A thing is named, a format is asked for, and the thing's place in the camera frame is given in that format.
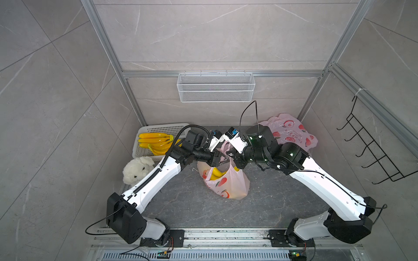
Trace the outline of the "pink plastic bag front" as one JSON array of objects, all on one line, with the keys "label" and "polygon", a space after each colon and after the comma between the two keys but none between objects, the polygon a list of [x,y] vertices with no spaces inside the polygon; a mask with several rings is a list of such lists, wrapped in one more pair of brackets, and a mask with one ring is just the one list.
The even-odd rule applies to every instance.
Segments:
[{"label": "pink plastic bag front", "polygon": [[[229,142],[225,142],[222,147],[218,149],[222,157],[221,165],[216,168],[226,165],[236,166],[234,160],[226,155],[230,149],[233,149],[233,146]],[[234,175],[229,181],[227,179],[223,179],[221,181],[207,181],[207,172],[213,167],[210,167],[204,162],[198,162],[197,166],[199,174],[204,180],[205,185],[217,195],[226,199],[234,200],[241,200],[248,195],[250,181],[243,170],[240,170],[240,172],[237,175]]]}]

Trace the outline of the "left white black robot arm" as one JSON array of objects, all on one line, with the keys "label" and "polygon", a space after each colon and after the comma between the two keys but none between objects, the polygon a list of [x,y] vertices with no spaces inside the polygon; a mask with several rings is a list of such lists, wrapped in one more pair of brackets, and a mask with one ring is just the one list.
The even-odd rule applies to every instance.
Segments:
[{"label": "left white black robot arm", "polygon": [[215,148],[225,139],[220,131],[207,132],[203,136],[192,131],[194,125],[182,128],[186,137],[176,137],[163,159],[131,189],[119,195],[113,193],[107,200],[106,224],[128,244],[140,238],[153,239],[165,245],[169,239],[170,227],[159,219],[142,215],[153,197],[179,174],[187,165],[195,161],[217,166],[221,155]]}]

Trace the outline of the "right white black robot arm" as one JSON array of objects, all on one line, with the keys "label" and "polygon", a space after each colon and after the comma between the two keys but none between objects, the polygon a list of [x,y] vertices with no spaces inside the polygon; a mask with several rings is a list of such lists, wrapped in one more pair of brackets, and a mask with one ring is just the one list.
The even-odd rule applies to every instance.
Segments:
[{"label": "right white black robot arm", "polygon": [[257,124],[242,135],[239,129],[230,128],[226,134],[239,169],[249,163],[263,165],[283,172],[304,184],[320,197],[329,209],[309,218],[294,218],[285,237],[292,245],[320,237],[334,237],[354,244],[372,232],[374,221],[370,215],[382,211],[371,197],[361,197],[343,186],[323,170],[307,151],[294,142],[280,144],[269,127]]}]

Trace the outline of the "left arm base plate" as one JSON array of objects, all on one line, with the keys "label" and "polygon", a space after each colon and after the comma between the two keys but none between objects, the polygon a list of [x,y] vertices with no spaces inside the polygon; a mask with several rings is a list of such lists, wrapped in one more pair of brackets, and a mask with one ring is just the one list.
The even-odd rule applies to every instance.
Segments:
[{"label": "left arm base plate", "polygon": [[181,248],[184,245],[185,231],[182,229],[167,230],[160,239],[142,238],[140,246],[157,248]]}]

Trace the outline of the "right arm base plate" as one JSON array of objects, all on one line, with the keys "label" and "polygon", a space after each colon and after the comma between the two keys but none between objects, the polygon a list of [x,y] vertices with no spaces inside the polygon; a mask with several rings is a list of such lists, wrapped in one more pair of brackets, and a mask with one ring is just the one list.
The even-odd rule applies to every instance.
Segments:
[{"label": "right arm base plate", "polygon": [[267,234],[267,239],[270,240],[271,246],[278,247],[314,247],[313,239],[302,240],[293,233],[287,233],[285,229],[270,229]]}]

